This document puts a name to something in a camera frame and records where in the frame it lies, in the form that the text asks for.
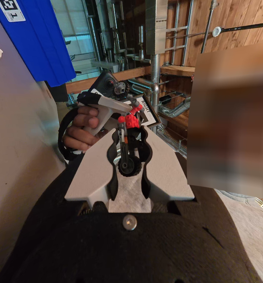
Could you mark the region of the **wooden beam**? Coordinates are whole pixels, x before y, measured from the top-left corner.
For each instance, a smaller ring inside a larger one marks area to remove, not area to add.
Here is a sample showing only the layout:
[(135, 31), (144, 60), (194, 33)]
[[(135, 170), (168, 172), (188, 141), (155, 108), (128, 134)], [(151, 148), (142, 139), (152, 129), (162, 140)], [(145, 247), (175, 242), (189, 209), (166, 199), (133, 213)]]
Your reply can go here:
[[(195, 67), (188, 66), (162, 66), (161, 72), (169, 75), (176, 76), (188, 76), (191, 77), (195, 72)], [(125, 70), (122, 72), (114, 73), (114, 77), (117, 80), (127, 80), (137, 78), (145, 75), (150, 75), (150, 66), (139, 67), (131, 70)], [(88, 90), (98, 77), (89, 78), (85, 80), (79, 80), (76, 82), (66, 83), (66, 90), (68, 94), (79, 94), (84, 90)]]

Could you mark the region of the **round metal duct pipe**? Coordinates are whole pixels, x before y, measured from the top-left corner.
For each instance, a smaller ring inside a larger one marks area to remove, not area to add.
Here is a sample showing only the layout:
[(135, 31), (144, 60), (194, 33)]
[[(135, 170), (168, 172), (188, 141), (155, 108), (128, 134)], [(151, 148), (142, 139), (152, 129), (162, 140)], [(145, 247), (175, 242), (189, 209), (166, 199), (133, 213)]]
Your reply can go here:
[[(181, 102), (178, 106), (171, 109), (159, 103), (159, 81), (160, 81), (160, 65), (159, 65), (160, 55), (152, 55), (151, 56), (151, 63), (150, 63), (150, 72), (151, 72), (151, 81), (145, 80), (143, 78), (133, 78), (129, 79), (128, 81), (149, 89), (151, 92), (151, 105), (156, 114), (160, 112), (167, 117), (175, 118), (181, 115), (183, 112), (189, 110), (190, 108), (190, 97), (187, 97), (183, 102)], [(194, 75), (195, 68), (188, 67), (188, 66), (165, 66), (163, 67), (163, 71), (167, 71), (168, 75), (175, 75), (175, 76), (185, 76), (191, 77)]]

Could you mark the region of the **lego motorcycle body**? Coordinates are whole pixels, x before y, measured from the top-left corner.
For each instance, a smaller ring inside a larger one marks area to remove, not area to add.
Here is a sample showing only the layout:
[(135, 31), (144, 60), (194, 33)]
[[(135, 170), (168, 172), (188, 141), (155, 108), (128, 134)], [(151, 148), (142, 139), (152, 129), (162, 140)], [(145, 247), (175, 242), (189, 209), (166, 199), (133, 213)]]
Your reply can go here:
[(124, 177), (136, 176), (140, 173), (145, 156), (141, 141), (141, 122), (137, 108), (118, 117), (118, 137), (120, 144), (120, 160), (118, 169)]

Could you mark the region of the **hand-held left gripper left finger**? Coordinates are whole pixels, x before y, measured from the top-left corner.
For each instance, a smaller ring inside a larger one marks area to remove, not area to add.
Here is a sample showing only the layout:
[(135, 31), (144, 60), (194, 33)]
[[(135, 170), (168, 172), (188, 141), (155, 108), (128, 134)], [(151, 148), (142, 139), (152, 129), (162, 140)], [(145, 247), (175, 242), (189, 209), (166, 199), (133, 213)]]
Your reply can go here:
[(109, 207), (111, 196), (108, 192), (108, 183), (113, 176), (113, 166), (108, 161), (107, 152), (114, 142), (112, 136), (115, 133), (116, 129), (109, 131), (84, 154), (65, 200), (86, 201), (90, 208), (95, 202), (102, 201), (107, 208)]

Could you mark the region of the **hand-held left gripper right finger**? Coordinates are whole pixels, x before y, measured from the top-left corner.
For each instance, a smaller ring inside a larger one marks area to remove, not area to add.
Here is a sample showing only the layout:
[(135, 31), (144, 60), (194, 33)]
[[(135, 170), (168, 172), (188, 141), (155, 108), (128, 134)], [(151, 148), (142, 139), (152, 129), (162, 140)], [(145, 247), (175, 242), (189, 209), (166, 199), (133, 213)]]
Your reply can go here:
[(143, 143), (149, 153), (141, 179), (144, 197), (152, 201), (193, 200), (195, 196), (176, 152), (147, 126), (143, 126), (143, 130), (146, 134)]

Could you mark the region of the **person's right hand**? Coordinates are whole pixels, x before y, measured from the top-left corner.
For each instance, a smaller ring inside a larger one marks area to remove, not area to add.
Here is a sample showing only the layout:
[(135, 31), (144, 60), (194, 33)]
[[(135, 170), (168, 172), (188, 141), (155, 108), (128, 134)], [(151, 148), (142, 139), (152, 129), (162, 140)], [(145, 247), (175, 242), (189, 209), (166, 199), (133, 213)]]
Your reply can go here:
[(66, 148), (87, 151), (97, 141), (104, 137), (108, 130), (104, 129), (95, 136), (84, 130), (84, 127), (95, 129), (98, 127), (99, 119), (98, 110), (89, 106), (81, 106), (78, 108), (77, 115), (70, 127), (66, 129), (62, 137), (63, 144)]

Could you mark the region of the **rectangular metal duct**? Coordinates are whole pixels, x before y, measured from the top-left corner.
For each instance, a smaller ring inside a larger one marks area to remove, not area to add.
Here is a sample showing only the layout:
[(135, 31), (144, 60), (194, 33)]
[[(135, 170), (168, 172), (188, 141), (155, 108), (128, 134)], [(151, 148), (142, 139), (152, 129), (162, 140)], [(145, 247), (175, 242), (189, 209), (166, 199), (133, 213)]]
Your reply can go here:
[(145, 1), (146, 53), (148, 55), (165, 52), (167, 0)]

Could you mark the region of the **framed marker sign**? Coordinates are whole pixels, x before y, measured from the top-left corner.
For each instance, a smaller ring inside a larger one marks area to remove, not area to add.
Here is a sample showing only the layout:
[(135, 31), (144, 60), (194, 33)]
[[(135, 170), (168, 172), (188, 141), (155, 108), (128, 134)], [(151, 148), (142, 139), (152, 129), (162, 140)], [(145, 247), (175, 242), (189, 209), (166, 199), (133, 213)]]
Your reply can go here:
[(153, 127), (160, 124), (153, 108), (145, 100), (144, 96), (139, 99), (128, 94), (126, 104), (131, 106), (129, 112), (124, 113), (118, 118), (118, 125), (125, 129), (140, 129), (141, 126)]

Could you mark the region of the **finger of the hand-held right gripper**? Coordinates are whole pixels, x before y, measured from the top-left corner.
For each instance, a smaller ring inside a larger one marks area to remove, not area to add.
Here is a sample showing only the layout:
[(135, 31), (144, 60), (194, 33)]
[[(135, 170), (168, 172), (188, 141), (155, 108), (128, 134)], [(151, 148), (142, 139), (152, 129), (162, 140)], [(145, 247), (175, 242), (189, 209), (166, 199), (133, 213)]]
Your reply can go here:
[(114, 112), (130, 112), (132, 107), (127, 103), (123, 103), (117, 100), (113, 100), (108, 97), (101, 96), (98, 105), (102, 105), (108, 108), (113, 109)]

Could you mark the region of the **black panel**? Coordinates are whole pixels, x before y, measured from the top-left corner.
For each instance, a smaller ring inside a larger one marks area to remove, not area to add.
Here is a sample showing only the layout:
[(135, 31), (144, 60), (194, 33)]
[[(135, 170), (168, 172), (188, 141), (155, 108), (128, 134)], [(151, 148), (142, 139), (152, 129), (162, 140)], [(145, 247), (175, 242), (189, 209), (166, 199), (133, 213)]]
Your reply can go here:
[(66, 89), (66, 83), (57, 87), (50, 87), (47, 81), (44, 82), (55, 102), (67, 102), (69, 100)]

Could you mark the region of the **blue plastic bin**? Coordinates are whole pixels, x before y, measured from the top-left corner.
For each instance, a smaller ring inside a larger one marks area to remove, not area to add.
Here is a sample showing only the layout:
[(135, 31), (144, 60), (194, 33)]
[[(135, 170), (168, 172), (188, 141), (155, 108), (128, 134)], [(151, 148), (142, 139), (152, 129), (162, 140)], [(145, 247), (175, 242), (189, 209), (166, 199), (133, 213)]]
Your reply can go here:
[(76, 77), (50, 0), (0, 0), (0, 23), (35, 81), (57, 87)]

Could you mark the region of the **lego wheel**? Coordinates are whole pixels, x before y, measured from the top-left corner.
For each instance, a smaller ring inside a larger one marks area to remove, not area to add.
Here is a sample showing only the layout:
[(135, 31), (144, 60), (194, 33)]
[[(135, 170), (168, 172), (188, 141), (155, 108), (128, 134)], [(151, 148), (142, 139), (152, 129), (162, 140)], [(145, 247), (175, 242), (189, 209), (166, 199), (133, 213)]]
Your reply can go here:
[[(127, 90), (127, 86), (124, 82), (116, 82), (115, 84), (115, 88), (114, 88), (114, 92), (116, 94), (116, 96), (120, 96), (122, 94), (125, 94), (126, 93), (126, 90)], [(143, 106), (139, 103), (139, 101), (134, 98), (131, 94), (129, 93), (126, 93), (126, 99), (131, 102), (131, 105), (127, 105), (127, 104), (123, 104), (123, 106), (125, 106), (125, 115), (128, 115), (128, 114), (132, 114), (132, 115), (135, 115), (137, 112), (144, 112), (144, 108)]]

